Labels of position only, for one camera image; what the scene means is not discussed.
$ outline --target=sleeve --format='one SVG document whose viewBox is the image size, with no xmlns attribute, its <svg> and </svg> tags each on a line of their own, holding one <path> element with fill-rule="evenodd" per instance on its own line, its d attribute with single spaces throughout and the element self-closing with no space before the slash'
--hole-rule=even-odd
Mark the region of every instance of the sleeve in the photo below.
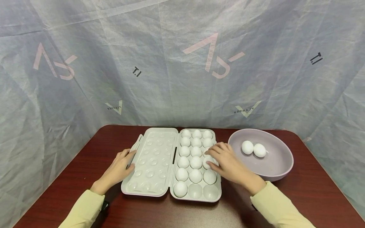
<svg viewBox="0 0 365 228">
<path fill-rule="evenodd" d="M 255 208 L 276 228 L 315 228 L 271 182 L 251 197 Z"/>
<path fill-rule="evenodd" d="M 86 190 L 58 228 L 90 228 L 101 211 L 104 198 Z"/>
</svg>

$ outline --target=lavender bowl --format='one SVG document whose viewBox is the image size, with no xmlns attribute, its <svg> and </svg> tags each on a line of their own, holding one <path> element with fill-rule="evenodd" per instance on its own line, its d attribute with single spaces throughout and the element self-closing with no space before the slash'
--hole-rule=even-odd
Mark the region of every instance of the lavender bowl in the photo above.
<svg viewBox="0 0 365 228">
<path fill-rule="evenodd" d="M 266 156 L 259 158 L 253 153 L 246 155 L 241 150 L 244 141 L 249 140 L 254 145 L 261 143 L 266 148 Z M 237 157 L 252 172 L 260 175 L 266 181 L 277 181 L 284 178 L 294 164 L 293 154 L 283 141 L 270 133 L 257 129 L 241 129 L 233 133 L 228 144 L 232 146 Z"/>
</svg>

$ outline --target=wooden table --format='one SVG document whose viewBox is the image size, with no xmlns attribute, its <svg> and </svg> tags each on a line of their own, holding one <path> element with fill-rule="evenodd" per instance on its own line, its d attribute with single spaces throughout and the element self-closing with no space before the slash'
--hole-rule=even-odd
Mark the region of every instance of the wooden table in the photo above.
<svg viewBox="0 0 365 228">
<path fill-rule="evenodd" d="M 15 228 L 56 228 L 78 197 L 97 180 L 117 152 L 130 148 L 149 127 L 108 125 L 101 128 L 59 177 L 27 211 Z M 227 142 L 234 129 L 213 129 L 217 141 Z M 274 184 L 317 228 L 365 227 L 364 221 L 329 178 L 300 138 L 289 131 L 267 131 L 280 138 L 293 152 L 294 167 Z M 271 227 L 255 211 L 247 194 L 222 179 L 222 197 L 217 203 L 174 199 L 169 191 L 160 198 L 127 196 L 120 184 L 106 195 L 108 214 L 101 214 L 93 227 Z"/>
</svg>

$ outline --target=wrinkled fabric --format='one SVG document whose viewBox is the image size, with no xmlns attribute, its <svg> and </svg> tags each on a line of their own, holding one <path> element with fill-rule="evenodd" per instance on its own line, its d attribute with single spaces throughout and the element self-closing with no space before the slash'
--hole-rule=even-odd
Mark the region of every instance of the wrinkled fabric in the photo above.
<svg viewBox="0 0 365 228">
<path fill-rule="evenodd" d="M 107 124 L 293 131 L 365 217 L 365 1 L 0 6 L 0 227 Z"/>
</svg>

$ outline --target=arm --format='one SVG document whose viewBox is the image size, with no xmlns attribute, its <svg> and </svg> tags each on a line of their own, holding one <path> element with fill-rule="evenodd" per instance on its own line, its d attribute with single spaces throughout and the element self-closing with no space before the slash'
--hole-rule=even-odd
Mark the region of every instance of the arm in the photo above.
<svg viewBox="0 0 365 228">
<path fill-rule="evenodd" d="M 205 153 L 219 163 L 217 166 L 207 162 L 212 170 L 250 192 L 252 204 L 270 224 L 276 228 L 315 228 L 277 187 L 240 162 L 230 145 L 217 143 Z"/>
<path fill-rule="evenodd" d="M 86 190 L 72 207 L 67 218 L 58 228 L 90 228 L 101 211 L 105 193 L 113 185 L 124 180 L 133 170 L 135 165 L 131 164 L 126 169 L 129 161 L 136 151 L 130 149 L 119 152 L 110 167 L 102 177 L 95 181 L 90 190 Z"/>
</svg>

